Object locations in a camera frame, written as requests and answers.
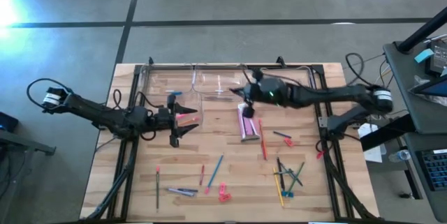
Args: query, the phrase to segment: transparent container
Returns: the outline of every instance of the transparent container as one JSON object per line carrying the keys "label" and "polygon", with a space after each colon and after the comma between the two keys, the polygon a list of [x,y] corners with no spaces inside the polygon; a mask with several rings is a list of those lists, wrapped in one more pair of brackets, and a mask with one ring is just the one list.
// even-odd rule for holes
{"label": "transparent container", "polygon": [[401,150],[393,154],[390,154],[388,158],[390,159],[391,162],[398,163],[409,160],[411,156],[408,150]]}
{"label": "transparent container", "polygon": [[230,88],[244,87],[247,83],[242,68],[238,64],[217,67],[212,64],[196,65],[193,90],[202,94],[206,101],[242,101],[242,98],[230,91]]}
{"label": "transparent container", "polygon": [[153,66],[157,69],[153,70],[151,66],[146,65],[140,70],[138,91],[142,92],[147,99],[145,107],[157,113],[157,107],[160,105],[166,107],[168,96],[175,94],[176,103],[182,107],[197,110],[190,114],[177,113],[177,125],[198,124],[199,126],[191,132],[199,129],[202,126],[204,114],[201,95],[192,91],[192,64]]}
{"label": "transparent container", "polygon": [[147,95],[183,94],[192,91],[193,73],[192,64],[146,65],[141,68],[140,83],[148,87]]}

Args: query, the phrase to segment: yellow pencil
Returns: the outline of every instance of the yellow pencil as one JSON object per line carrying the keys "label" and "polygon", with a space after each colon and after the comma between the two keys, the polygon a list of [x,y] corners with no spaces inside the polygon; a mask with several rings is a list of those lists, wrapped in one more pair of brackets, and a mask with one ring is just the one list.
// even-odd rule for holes
{"label": "yellow pencil", "polygon": [[279,189],[278,177],[277,177],[276,173],[277,173],[277,170],[273,167],[273,176],[274,176],[274,180],[277,182],[279,199],[281,200],[281,206],[284,207],[284,202],[282,201],[282,194],[281,194],[281,190]]}

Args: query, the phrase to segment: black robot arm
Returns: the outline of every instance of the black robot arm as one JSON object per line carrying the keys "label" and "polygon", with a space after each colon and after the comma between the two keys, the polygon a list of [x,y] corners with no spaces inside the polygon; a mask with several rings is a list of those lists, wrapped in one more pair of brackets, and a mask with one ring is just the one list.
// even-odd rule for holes
{"label": "black robot arm", "polygon": [[393,110],[393,101],[389,90],[380,86],[336,87],[329,89],[312,89],[309,87],[285,83],[279,78],[264,77],[260,70],[255,70],[256,82],[245,87],[231,89],[234,94],[244,98],[247,107],[244,117],[253,117],[254,102],[267,103],[282,107],[299,109],[314,103],[352,101],[359,105],[340,116],[331,116],[325,123],[330,133],[343,133],[348,124],[357,119],[364,119],[370,114],[387,114]]}
{"label": "black robot arm", "polygon": [[167,97],[167,107],[159,106],[158,113],[153,113],[152,110],[149,110],[144,106],[133,106],[123,109],[116,105],[114,108],[110,108],[85,99],[75,94],[73,90],[68,87],[48,88],[47,95],[41,105],[32,100],[30,96],[29,98],[33,103],[37,104],[37,106],[43,108],[43,112],[45,113],[72,113],[90,120],[91,124],[97,128],[100,128],[100,126],[106,127],[113,133],[113,135],[121,139],[153,132],[153,137],[143,137],[144,140],[152,140],[155,137],[156,131],[171,130],[170,145],[178,147],[178,138],[198,126],[198,124],[191,124],[188,126],[177,125],[175,118],[177,113],[189,114],[197,112],[197,110],[182,107],[179,103],[176,103],[175,95],[169,95]]}

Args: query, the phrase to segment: wooden tabletop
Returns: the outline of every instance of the wooden tabletop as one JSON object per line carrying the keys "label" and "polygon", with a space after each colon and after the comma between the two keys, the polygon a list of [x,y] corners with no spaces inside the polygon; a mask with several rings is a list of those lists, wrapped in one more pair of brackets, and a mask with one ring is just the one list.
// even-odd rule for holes
{"label": "wooden tabletop", "polygon": [[[329,87],[345,83],[340,64],[323,64]],[[114,89],[120,89],[120,103],[126,107],[129,101],[135,64],[119,64],[110,89],[108,106]],[[306,70],[265,70],[267,73],[291,77],[307,84]],[[183,106],[199,109],[189,118],[199,118],[200,126],[180,140],[179,148],[169,145],[169,131],[158,132],[152,141],[140,140],[132,194],[127,221],[135,222],[204,222],[204,221],[333,221],[332,206],[323,160],[317,160],[315,144],[319,140],[314,107],[300,110],[255,104],[256,117],[263,120],[263,134],[268,151],[268,160],[263,160],[259,141],[241,143],[237,119],[237,104],[242,99],[235,96],[217,96],[219,90],[242,86],[246,81],[240,70],[158,70],[148,78],[149,88],[145,91],[153,104],[166,103],[165,94],[185,91],[178,97]],[[332,103],[334,114],[351,108],[351,103]],[[283,138],[273,130],[291,135],[295,146],[286,146]],[[357,135],[349,129],[347,133]],[[107,131],[101,132],[98,145],[112,138]],[[369,179],[361,144],[349,138],[340,142],[344,167],[349,186],[367,209],[378,216],[376,200]],[[89,215],[110,190],[115,173],[119,140],[101,148],[95,155],[86,190],[81,217]],[[205,187],[221,155],[224,155],[219,171],[214,178],[210,193]],[[292,170],[301,162],[305,166],[299,176],[304,186],[295,184],[294,198],[284,198],[285,207],[280,205],[277,187],[272,175],[276,157]],[[160,209],[156,212],[156,166],[160,171]],[[205,165],[203,186],[199,186],[200,171]],[[286,188],[291,178],[284,177]],[[219,184],[225,182],[232,199],[221,203],[218,200]],[[170,193],[167,187],[195,188],[196,197]],[[344,204],[337,187],[340,207]],[[121,209],[121,197],[117,211]]]}

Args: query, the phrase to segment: pink clip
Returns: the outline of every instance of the pink clip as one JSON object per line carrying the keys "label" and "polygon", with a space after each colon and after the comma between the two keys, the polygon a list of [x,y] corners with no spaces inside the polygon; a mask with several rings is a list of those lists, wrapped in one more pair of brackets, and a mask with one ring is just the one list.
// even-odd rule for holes
{"label": "pink clip", "polygon": [[219,189],[219,195],[220,195],[220,196],[225,195],[225,190],[226,190],[225,182],[222,182],[222,183],[221,183],[221,188]]}
{"label": "pink clip", "polygon": [[225,202],[227,200],[231,200],[231,194],[227,193],[225,195],[222,195],[221,197],[219,197],[219,201],[220,202]]}
{"label": "pink clip", "polygon": [[320,151],[317,155],[316,155],[316,159],[319,160],[321,157],[323,157],[324,151]]}
{"label": "pink clip", "polygon": [[293,147],[293,142],[292,142],[291,139],[289,139],[288,137],[286,137],[286,138],[284,138],[284,141],[285,141],[285,143],[286,143],[288,146]]}

